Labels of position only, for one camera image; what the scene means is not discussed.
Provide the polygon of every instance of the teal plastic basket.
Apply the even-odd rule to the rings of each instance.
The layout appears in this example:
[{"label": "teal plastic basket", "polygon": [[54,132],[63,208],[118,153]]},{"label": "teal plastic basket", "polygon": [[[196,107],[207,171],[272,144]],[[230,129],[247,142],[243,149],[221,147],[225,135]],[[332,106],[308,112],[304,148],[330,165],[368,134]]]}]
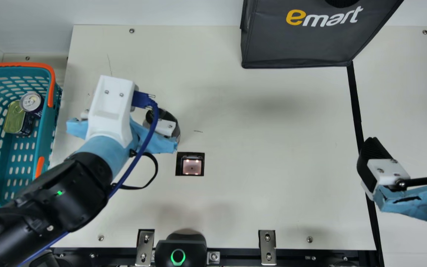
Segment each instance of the teal plastic basket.
[{"label": "teal plastic basket", "polygon": [[[53,69],[41,63],[0,64],[0,206],[14,198],[49,166],[62,95]],[[9,104],[27,92],[44,97],[41,119],[30,136],[3,131]]]}]

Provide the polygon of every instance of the blue glove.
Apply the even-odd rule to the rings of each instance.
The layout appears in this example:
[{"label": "blue glove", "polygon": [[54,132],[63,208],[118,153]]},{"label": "blue glove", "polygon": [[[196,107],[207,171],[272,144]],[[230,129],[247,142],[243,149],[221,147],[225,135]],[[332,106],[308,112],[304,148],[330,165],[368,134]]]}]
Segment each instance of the blue glove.
[{"label": "blue glove", "polygon": [[[67,120],[67,133],[70,135],[85,139],[88,131],[88,121],[79,121],[76,118]],[[139,151],[141,145],[143,144],[146,136],[148,135],[149,129],[144,128],[142,125],[136,123],[132,118],[129,120],[129,126],[131,126],[131,132],[133,134],[133,139],[137,140],[139,137],[139,142],[137,143],[136,152]],[[151,154],[160,154],[160,153],[174,153],[178,148],[178,143],[176,142],[176,137],[166,138],[158,133],[154,132],[151,141],[148,143],[145,152]]]}]

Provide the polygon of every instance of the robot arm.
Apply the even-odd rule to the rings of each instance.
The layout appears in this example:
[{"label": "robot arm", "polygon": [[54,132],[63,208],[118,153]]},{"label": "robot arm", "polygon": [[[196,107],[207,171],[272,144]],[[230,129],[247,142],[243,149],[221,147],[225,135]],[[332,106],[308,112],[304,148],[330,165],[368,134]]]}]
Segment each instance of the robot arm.
[{"label": "robot arm", "polygon": [[411,179],[377,138],[363,144],[357,161],[362,187],[380,211],[427,221],[427,177]]},{"label": "robot arm", "polygon": [[[113,178],[139,142],[129,126],[132,105],[150,105],[155,117],[159,115],[147,94],[133,97],[134,89],[131,81],[100,77],[88,115],[87,142],[0,208],[0,267],[17,265],[82,228],[107,205],[126,177],[115,188]],[[157,118],[130,170],[146,149],[156,122]]]}]

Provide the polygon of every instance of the white tabletop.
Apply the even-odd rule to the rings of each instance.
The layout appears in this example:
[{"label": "white tabletop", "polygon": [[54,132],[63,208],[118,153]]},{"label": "white tabletop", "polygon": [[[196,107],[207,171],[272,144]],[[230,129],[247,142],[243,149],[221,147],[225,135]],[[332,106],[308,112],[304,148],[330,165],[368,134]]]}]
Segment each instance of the white tabletop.
[{"label": "white tabletop", "polygon": [[[258,230],[272,229],[278,248],[375,249],[345,68],[243,69],[237,27],[130,28],[74,27],[52,164],[83,143],[63,122],[113,75],[178,118],[178,150],[204,152],[205,176],[176,177],[176,156],[156,155],[148,188],[119,191],[58,247],[134,247],[140,228],[154,228],[155,242],[191,228],[209,247],[255,248]],[[126,184],[145,184],[153,169],[142,159]]]},{"label": "white tabletop", "polygon": [[[384,27],[354,61],[365,138],[377,137],[412,178],[427,176],[427,35]],[[385,265],[427,266],[427,222],[378,212]]]}]

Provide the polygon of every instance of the green ring light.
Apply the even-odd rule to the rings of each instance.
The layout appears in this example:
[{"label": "green ring light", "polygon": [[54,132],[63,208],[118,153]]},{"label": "green ring light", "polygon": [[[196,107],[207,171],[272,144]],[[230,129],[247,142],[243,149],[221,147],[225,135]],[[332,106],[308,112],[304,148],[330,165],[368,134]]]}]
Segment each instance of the green ring light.
[{"label": "green ring light", "polygon": [[[176,251],[180,251],[180,252],[182,252],[182,260],[180,261],[180,262],[176,262],[175,260],[174,260],[174,253],[176,252]],[[185,252],[183,251],[183,250],[181,250],[180,248],[178,248],[178,249],[176,249],[176,250],[174,250],[172,253],[171,253],[171,262],[172,262],[172,264],[174,264],[174,266],[181,266],[182,264],[183,264],[183,262],[185,261]]]}]

